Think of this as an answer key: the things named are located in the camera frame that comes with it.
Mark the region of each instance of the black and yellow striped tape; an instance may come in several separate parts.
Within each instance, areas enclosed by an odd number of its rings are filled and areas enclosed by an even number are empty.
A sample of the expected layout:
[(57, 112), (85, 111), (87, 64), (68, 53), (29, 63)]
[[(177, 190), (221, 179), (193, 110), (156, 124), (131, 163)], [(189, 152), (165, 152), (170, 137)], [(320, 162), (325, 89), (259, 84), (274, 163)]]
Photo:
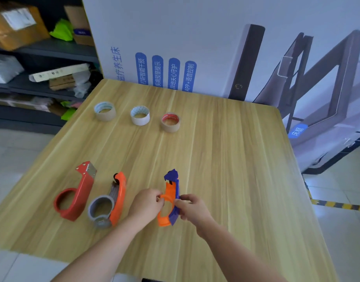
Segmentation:
[(309, 199), (313, 205), (360, 211), (360, 205), (352, 205), (352, 204), (337, 203), (337, 202), (331, 202), (331, 201), (315, 200), (312, 198), (312, 195), (310, 194), (308, 185), (305, 183), (305, 181), (304, 181), (304, 184), (308, 190)]

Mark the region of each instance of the person's left hand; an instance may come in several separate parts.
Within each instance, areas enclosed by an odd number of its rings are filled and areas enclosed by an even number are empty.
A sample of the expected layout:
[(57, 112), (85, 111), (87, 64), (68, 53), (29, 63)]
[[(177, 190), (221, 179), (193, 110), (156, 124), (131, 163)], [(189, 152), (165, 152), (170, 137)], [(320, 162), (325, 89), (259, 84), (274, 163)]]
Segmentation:
[(143, 229), (151, 222), (164, 206), (164, 199), (158, 196), (162, 193), (155, 189), (143, 189), (135, 195), (130, 205), (128, 218), (137, 223), (137, 226)]

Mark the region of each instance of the forearm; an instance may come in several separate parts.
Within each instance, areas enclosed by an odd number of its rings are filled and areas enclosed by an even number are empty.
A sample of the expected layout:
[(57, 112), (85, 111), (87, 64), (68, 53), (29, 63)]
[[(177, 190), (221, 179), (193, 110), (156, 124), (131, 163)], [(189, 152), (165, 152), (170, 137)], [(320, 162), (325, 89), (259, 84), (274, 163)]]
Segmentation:
[(125, 218), (102, 240), (68, 265), (52, 281), (110, 282), (126, 249), (140, 228)]
[(215, 221), (207, 222), (202, 233), (228, 282), (286, 282)]

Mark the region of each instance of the person's left arm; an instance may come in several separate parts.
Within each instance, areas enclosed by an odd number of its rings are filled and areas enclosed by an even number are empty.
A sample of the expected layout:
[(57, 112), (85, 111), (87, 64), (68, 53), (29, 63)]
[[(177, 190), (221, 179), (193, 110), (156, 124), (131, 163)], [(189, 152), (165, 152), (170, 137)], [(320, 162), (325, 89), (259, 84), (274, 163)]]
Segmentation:
[(134, 198), (128, 216), (107, 236), (70, 263), (52, 282), (110, 282), (135, 235), (163, 208), (164, 199), (157, 201), (160, 194), (159, 190), (141, 190)]

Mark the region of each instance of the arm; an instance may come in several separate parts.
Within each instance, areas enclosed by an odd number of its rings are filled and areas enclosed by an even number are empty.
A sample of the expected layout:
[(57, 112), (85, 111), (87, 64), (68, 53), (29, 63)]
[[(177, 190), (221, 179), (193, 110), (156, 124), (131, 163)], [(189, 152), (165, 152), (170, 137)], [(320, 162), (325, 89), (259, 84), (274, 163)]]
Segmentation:
[(286, 282), (216, 223), (202, 199), (193, 194), (182, 195), (180, 199), (175, 205), (180, 208), (181, 219), (196, 226), (197, 234), (207, 242), (227, 281)]
[(159, 194), (160, 191), (154, 189), (141, 190), (134, 198), (127, 217), (52, 281), (110, 282), (135, 235), (163, 208), (164, 199), (157, 202)]

